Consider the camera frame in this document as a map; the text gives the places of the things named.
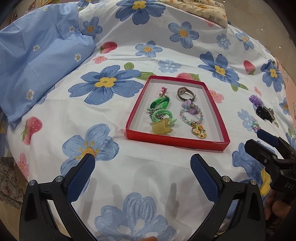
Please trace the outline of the person's right hand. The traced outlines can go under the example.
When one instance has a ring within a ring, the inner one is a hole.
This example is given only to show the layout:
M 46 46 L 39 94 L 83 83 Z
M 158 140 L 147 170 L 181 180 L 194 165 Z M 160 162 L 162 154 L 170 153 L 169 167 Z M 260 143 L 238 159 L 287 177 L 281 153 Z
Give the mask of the person's right hand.
M 266 199 L 264 208 L 266 220 L 270 219 L 272 214 L 274 214 L 277 218 L 285 219 L 292 207 L 291 205 L 288 205 L 277 198 L 276 194 L 276 191 L 271 190 L 269 196 Z

